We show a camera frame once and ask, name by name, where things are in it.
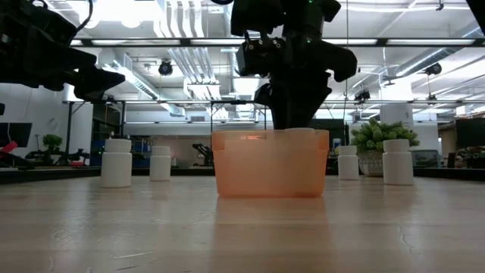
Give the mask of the small background plant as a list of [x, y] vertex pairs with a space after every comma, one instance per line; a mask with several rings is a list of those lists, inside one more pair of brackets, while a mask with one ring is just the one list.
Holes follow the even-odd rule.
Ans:
[[46, 134], [42, 137], [43, 146], [50, 152], [60, 149], [63, 140], [55, 134]]

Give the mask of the white pill bottle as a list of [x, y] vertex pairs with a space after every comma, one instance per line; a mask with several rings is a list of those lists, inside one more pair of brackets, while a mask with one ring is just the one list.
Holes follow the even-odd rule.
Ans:
[[131, 141], [108, 139], [102, 154], [101, 185], [106, 188], [131, 186], [132, 160]]
[[149, 167], [150, 181], [168, 181], [171, 178], [171, 150], [169, 146], [153, 146]]
[[338, 148], [338, 176], [340, 180], [359, 180], [359, 164], [356, 146]]
[[414, 184], [409, 140], [385, 140], [382, 158], [384, 184], [395, 186], [412, 186]]

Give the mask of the black background monitor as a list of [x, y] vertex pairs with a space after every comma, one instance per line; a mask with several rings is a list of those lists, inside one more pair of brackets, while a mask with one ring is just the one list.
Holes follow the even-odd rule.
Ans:
[[309, 127], [315, 130], [329, 131], [330, 151], [341, 145], [346, 145], [349, 138], [347, 137], [348, 127], [344, 124], [343, 119], [312, 119]]
[[27, 148], [32, 123], [0, 123], [0, 147], [15, 142], [20, 148]]
[[485, 118], [459, 119], [455, 121], [457, 146], [485, 146]]

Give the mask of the black overhead light bar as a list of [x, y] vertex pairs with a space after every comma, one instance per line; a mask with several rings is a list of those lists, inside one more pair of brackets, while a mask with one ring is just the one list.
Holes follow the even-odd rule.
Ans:
[[[237, 47], [242, 38], [130, 38], [130, 39], [74, 39], [71, 46], [77, 48], [174, 48], [174, 47]], [[485, 37], [478, 38], [325, 38], [338, 46], [349, 47], [436, 47], [436, 48], [478, 48], [485, 47]]]

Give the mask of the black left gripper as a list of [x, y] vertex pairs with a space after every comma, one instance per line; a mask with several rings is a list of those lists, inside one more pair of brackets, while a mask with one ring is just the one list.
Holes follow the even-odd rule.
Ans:
[[[77, 68], [94, 65], [93, 54], [37, 36], [22, 40], [0, 36], [0, 83], [19, 83], [28, 87], [60, 91], [69, 74]], [[125, 81], [125, 76], [105, 70], [79, 70], [74, 95], [84, 101], [102, 100], [105, 92]]]

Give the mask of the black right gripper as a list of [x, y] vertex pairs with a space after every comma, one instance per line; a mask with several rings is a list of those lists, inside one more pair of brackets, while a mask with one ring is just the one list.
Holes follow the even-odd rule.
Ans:
[[[271, 40], [269, 82], [260, 86], [254, 102], [271, 107], [275, 129], [307, 127], [329, 96], [326, 82], [353, 77], [358, 60], [353, 51], [323, 40]], [[303, 81], [314, 78], [317, 81]]]

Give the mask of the green potted plant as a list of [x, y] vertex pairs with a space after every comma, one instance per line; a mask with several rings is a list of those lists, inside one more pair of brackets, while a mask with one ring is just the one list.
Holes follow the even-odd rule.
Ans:
[[386, 124], [370, 119], [359, 129], [352, 130], [351, 145], [357, 148], [360, 171], [369, 177], [383, 176], [383, 142], [404, 139], [410, 147], [418, 146], [418, 134], [406, 127], [401, 121]]

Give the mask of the orange translucent plastic basket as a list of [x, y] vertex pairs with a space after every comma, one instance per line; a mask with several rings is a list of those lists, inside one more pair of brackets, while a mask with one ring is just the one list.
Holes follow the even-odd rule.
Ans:
[[311, 128], [220, 130], [211, 135], [221, 197], [319, 197], [330, 132]]

